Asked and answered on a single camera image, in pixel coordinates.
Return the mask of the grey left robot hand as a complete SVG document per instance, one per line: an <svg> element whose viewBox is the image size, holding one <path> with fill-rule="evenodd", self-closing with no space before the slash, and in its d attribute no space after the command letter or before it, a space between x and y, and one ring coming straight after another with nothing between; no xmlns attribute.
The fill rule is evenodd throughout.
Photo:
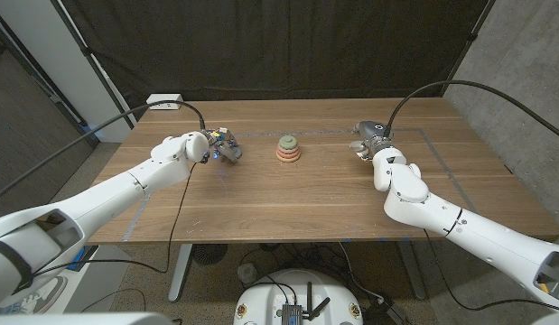
<svg viewBox="0 0 559 325"><path fill-rule="evenodd" d="M208 129L206 136L214 159L236 163L242 156L237 139L226 127Z"/></svg>

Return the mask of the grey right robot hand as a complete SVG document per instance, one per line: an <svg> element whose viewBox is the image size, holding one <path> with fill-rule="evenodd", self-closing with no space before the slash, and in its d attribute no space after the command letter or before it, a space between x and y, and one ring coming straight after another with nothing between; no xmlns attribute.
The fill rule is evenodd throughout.
<svg viewBox="0 0 559 325"><path fill-rule="evenodd" d="M393 146L391 138L384 136L385 130L382 123L361 121L352 129L361 139L351 142L349 148L363 161L371 161L377 152Z"/></svg>

